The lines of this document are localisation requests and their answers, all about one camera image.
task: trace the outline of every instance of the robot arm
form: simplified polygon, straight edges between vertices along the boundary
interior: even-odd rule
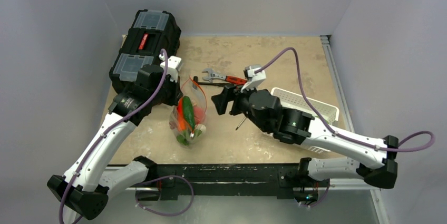
[[[160,66],[144,65],[139,70],[137,80],[134,83],[129,83],[113,99],[109,107],[109,113],[105,116],[103,124],[86,150],[64,172],[63,176],[53,175],[49,179],[47,186],[56,198],[61,201],[62,195],[69,185],[69,181],[73,175],[76,175],[64,203],[86,219],[91,220],[98,216],[104,209],[109,198],[129,186],[145,181],[150,172],[150,168],[153,168],[154,164],[148,159],[136,158],[129,165],[113,174],[109,176],[103,175],[106,166],[118,150],[118,147],[140,124],[141,120],[151,113],[154,105],[160,103],[176,105],[182,97],[178,77],[178,71],[181,68],[181,59],[172,56],[168,60],[170,61],[168,65],[169,74],[166,75],[163,86],[155,98],[127,121],[121,122],[110,132],[104,134],[107,128],[116,123],[116,121],[121,120],[127,114],[135,111],[154,93],[163,76],[162,67],[164,67],[164,62]],[[96,148],[91,150],[99,137],[102,137],[102,140]],[[82,170],[77,172],[81,160],[84,159],[89,151],[91,153],[88,155]]]
[[[332,126],[337,133],[374,146],[368,147],[332,134],[319,118],[284,108],[278,97],[267,90],[258,91],[256,87],[266,78],[264,71],[255,73],[260,68],[260,65],[247,67],[244,73],[248,81],[244,86],[226,85],[220,94],[211,98],[219,115],[224,114],[228,102],[233,101],[230,115],[244,114],[261,131],[272,133],[280,142],[321,147],[347,157],[301,160],[300,165],[306,165],[308,175],[317,181],[361,178],[375,187],[394,187],[397,178],[396,153],[380,148],[398,148],[396,137],[370,138]]]

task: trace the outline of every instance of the white plastic crate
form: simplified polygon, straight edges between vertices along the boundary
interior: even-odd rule
[[[286,91],[280,88],[273,88],[270,92],[273,96],[277,96],[281,100],[281,105],[286,108],[292,108],[297,109],[303,112],[307,112],[312,114],[313,116],[316,116],[315,112],[307,105],[306,101],[304,101],[303,96],[297,93],[293,93],[290,91]],[[317,109],[318,112],[321,113],[323,116],[323,119],[327,121],[330,125],[337,125],[338,124],[338,116],[340,114],[340,110],[338,107],[323,103],[321,101],[315,100],[315,99],[309,99],[309,101],[312,103],[312,105]],[[300,145],[300,147],[307,149],[309,151],[315,152],[315,153],[324,153],[324,152],[330,152],[330,150],[315,147],[315,146],[307,146],[307,145]]]

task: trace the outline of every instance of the wooden tabletop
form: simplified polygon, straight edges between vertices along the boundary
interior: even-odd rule
[[[180,72],[181,82],[194,75],[201,80],[205,75],[202,70],[207,67],[244,78],[243,69],[246,66],[264,65],[289,46],[298,51],[307,96],[339,107],[319,37],[184,37],[180,39],[177,52],[177,56],[184,62]],[[279,87],[299,93],[292,52],[287,52],[270,66],[266,75],[267,79],[259,89],[270,91]],[[211,96],[219,94],[222,88],[203,86],[203,90],[208,100],[207,132],[199,141],[189,148],[181,146],[169,128],[172,107],[158,105],[127,137],[111,163],[127,164],[139,155],[156,163],[278,163],[298,162],[302,157],[339,156],[333,152],[317,154],[296,145],[280,143],[263,134],[248,120],[235,131],[242,115],[218,116],[211,102]],[[104,114],[115,95],[113,88],[110,88]],[[340,120],[342,119],[339,119],[338,127],[343,128]]]

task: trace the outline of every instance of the plastic bag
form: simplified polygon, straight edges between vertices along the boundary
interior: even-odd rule
[[[200,85],[189,78],[181,87],[183,97],[174,106],[169,126],[183,146],[195,143],[206,132],[207,99]]]

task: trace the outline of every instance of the cable clip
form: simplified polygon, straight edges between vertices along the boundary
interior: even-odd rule
[[[159,55],[158,55],[158,58],[160,58],[160,60],[163,61],[163,62],[164,62],[165,59],[166,59],[166,58],[164,57],[164,54],[163,54],[163,53],[159,54]]]

